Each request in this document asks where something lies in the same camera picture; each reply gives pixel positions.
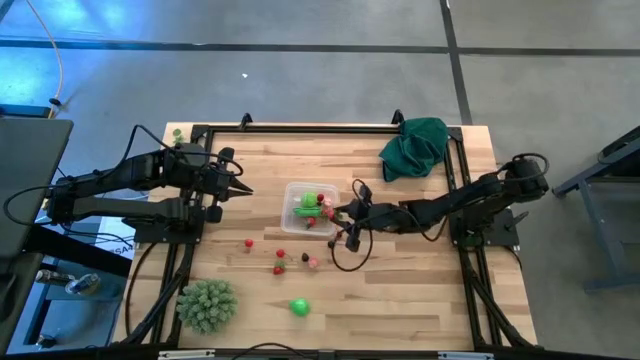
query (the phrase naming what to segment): green spiky ball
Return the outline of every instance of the green spiky ball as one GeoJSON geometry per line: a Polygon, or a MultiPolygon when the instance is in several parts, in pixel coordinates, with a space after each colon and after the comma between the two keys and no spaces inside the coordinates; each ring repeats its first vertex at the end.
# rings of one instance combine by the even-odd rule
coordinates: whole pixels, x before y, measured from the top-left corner
{"type": "Polygon", "coordinates": [[[186,327],[200,335],[219,331],[236,314],[238,300],[225,280],[200,280],[182,289],[176,310],[186,327]]]}

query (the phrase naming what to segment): wooden table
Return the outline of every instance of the wooden table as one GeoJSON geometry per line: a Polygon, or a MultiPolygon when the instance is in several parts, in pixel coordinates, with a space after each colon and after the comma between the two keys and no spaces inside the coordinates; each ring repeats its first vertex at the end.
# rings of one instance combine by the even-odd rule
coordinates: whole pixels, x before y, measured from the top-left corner
{"type": "MultiPolygon", "coordinates": [[[[164,141],[173,143],[175,129],[182,130],[188,139],[193,125],[169,123],[164,141]]],[[[489,131],[485,126],[464,126],[462,130],[469,169],[475,180],[495,169],[489,131]]],[[[222,222],[205,225],[202,242],[196,248],[191,280],[230,281],[238,295],[238,314],[225,330],[213,336],[199,336],[183,329],[179,346],[247,348],[275,341],[300,349],[472,349],[460,261],[450,244],[448,230],[436,243],[427,242],[419,234],[374,233],[370,260],[361,270],[345,273],[333,265],[327,238],[289,234],[280,229],[285,187],[294,181],[335,185],[340,189],[343,204],[353,198],[351,182],[355,178],[371,187],[374,202],[434,198],[446,193],[442,164],[426,178],[400,178],[392,183],[382,180],[378,153],[392,137],[216,134],[214,151],[227,146],[235,149],[235,160],[245,170],[240,180],[253,188],[255,194],[224,203],[222,222]],[[249,254],[243,245],[247,238],[255,240],[249,254]],[[272,268],[279,248],[285,249],[292,259],[287,260],[287,272],[275,276],[272,268]],[[300,261],[303,252],[316,256],[320,267],[308,269],[300,261]],[[307,298],[311,303],[312,312],[305,318],[292,315],[288,309],[289,300],[297,297],[307,298]]],[[[455,159],[454,169],[460,186],[455,159]]],[[[175,188],[156,189],[150,201],[177,195],[175,188]]],[[[432,228],[429,234],[433,236],[437,228],[432,228]]],[[[350,253],[344,246],[338,248],[336,256],[343,266],[353,266],[362,260],[369,239],[363,236],[361,240],[358,254],[350,253]]],[[[141,267],[131,298],[134,327],[158,296],[167,248],[158,244],[141,267]]],[[[142,246],[137,250],[134,266],[144,249],[142,246]]],[[[535,343],[516,259],[505,249],[487,248],[487,261],[497,303],[521,334],[535,343]]],[[[486,312],[482,305],[479,308],[483,335],[489,339],[486,312]]],[[[174,303],[170,303],[163,339],[171,327],[173,311],[174,303]]],[[[114,340],[122,338],[124,311],[120,311],[114,340]]]]}

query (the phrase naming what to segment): green ball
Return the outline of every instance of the green ball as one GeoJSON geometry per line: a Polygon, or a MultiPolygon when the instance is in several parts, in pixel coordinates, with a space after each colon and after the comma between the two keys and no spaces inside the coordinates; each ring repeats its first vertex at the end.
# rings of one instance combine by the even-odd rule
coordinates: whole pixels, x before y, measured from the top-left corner
{"type": "Polygon", "coordinates": [[[297,316],[307,316],[311,312],[311,305],[306,299],[298,298],[289,302],[289,308],[297,316]]]}

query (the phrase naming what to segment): floor tile line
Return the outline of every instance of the floor tile line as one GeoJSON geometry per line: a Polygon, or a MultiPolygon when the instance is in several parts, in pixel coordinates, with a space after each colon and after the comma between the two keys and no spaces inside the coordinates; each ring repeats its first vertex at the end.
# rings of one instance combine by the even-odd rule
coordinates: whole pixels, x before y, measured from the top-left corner
{"type": "Polygon", "coordinates": [[[447,0],[440,0],[440,9],[442,10],[444,31],[447,37],[447,44],[449,46],[449,60],[451,61],[451,72],[453,74],[453,86],[456,90],[458,108],[460,109],[460,121],[462,125],[473,125],[471,109],[469,107],[469,98],[467,97],[467,90],[464,85],[462,65],[460,64],[460,55],[458,54],[456,34],[453,29],[453,19],[451,18],[451,10],[449,9],[449,2],[447,0]]]}

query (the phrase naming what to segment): green toy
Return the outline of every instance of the green toy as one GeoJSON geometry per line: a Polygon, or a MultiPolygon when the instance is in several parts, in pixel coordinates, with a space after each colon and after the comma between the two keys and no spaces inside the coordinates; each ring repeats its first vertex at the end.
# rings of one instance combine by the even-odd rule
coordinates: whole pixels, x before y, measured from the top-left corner
{"type": "Polygon", "coordinates": [[[220,330],[238,306],[231,284],[225,280],[200,280],[182,289],[176,310],[180,320],[200,335],[220,330]]]}
{"type": "Polygon", "coordinates": [[[322,208],[319,206],[313,208],[295,208],[293,212],[300,217],[318,217],[322,216],[322,208]]]}
{"type": "Polygon", "coordinates": [[[320,217],[322,206],[318,205],[318,194],[314,192],[303,193],[300,197],[300,207],[293,209],[293,213],[299,217],[320,217]]]}
{"type": "Polygon", "coordinates": [[[318,206],[318,195],[316,193],[306,192],[302,194],[300,202],[304,208],[316,207],[318,206]]]}
{"type": "Polygon", "coordinates": [[[289,302],[289,308],[291,309],[291,312],[297,316],[307,316],[307,314],[311,312],[311,305],[309,305],[309,302],[304,298],[291,300],[289,302]]]}

